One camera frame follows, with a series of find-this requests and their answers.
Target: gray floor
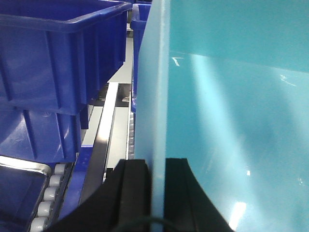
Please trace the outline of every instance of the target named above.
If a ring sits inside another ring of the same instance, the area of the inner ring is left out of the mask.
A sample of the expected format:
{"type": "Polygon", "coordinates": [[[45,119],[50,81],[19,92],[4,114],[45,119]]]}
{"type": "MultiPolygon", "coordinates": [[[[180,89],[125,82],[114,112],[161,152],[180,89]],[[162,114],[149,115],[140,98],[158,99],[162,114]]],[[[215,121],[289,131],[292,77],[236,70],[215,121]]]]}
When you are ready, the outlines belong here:
{"type": "MultiPolygon", "coordinates": [[[[131,83],[133,59],[133,39],[127,38],[126,41],[126,61],[109,82],[131,83]]],[[[93,145],[98,123],[100,120],[102,107],[95,106],[89,122],[83,145],[93,145]]],[[[128,108],[116,107],[114,126],[112,130],[111,146],[108,155],[107,167],[113,168],[119,159],[126,158],[126,136],[127,136],[127,117],[128,108]]]]}

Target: blue storage crate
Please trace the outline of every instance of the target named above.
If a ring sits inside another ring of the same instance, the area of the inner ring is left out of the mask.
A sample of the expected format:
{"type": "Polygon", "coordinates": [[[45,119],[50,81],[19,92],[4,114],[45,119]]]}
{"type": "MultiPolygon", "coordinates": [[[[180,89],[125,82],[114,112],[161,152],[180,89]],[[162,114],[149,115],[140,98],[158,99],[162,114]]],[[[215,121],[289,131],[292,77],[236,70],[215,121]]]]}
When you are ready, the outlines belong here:
{"type": "Polygon", "coordinates": [[[76,115],[125,61],[131,4],[0,0],[0,103],[76,115]]]}
{"type": "Polygon", "coordinates": [[[133,29],[133,80],[132,80],[132,112],[136,112],[137,73],[141,41],[144,35],[150,4],[134,4],[132,10],[131,28],[133,29]]]}
{"type": "Polygon", "coordinates": [[[36,162],[73,162],[81,145],[79,115],[0,104],[0,155],[36,162]]]}
{"type": "Polygon", "coordinates": [[[149,1],[136,1],[137,4],[151,4],[152,3],[152,0],[149,0],[149,1]]]}
{"type": "Polygon", "coordinates": [[[0,231],[27,232],[45,178],[7,167],[0,167],[0,173],[0,231]]]}

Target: metal rail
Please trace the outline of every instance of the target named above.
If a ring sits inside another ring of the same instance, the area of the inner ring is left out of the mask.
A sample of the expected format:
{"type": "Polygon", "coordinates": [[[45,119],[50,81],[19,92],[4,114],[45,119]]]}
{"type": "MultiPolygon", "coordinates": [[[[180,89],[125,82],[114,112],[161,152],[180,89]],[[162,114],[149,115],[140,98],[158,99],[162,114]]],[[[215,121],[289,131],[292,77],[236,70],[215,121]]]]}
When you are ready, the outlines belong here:
{"type": "Polygon", "coordinates": [[[110,138],[114,122],[114,111],[117,101],[118,87],[118,83],[109,83],[93,146],[92,156],[89,161],[89,166],[84,181],[80,204],[90,197],[103,181],[111,142],[110,138]]]}

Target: metal tray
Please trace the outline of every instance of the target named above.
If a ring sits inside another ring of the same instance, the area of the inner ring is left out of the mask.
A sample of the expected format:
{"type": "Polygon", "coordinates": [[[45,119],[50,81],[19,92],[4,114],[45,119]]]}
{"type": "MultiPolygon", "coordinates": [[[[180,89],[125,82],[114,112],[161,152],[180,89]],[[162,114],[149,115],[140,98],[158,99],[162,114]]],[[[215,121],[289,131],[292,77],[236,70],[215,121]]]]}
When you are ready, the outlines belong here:
{"type": "Polygon", "coordinates": [[[51,173],[46,164],[0,156],[0,231],[29,231],[51,173]]]}

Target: teal plastic panel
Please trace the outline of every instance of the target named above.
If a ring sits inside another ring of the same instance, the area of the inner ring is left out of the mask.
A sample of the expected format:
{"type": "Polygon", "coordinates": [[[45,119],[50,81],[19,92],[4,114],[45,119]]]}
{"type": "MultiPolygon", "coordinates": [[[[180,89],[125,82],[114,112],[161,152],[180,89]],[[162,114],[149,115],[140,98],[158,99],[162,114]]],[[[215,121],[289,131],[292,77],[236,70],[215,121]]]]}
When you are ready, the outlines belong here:
{"type": "Polygon", "coordinates": [[[171,0],[157,51],[168,70],[146,28],[136,155],[156,194],[164,158],[188,158],[232,229],[309,231],[308,12],[305,0],[171,0]]]}
{"type": "MultiPolygon", "coordinates": [[[[155,0],[139,54],[139,94],[135,135],[137,159],[152,170],[152,215],[163,216],[169,68],[169,1],[155,0]]],[[[154,225],[153,231],[160,226],[154,225]]]]}

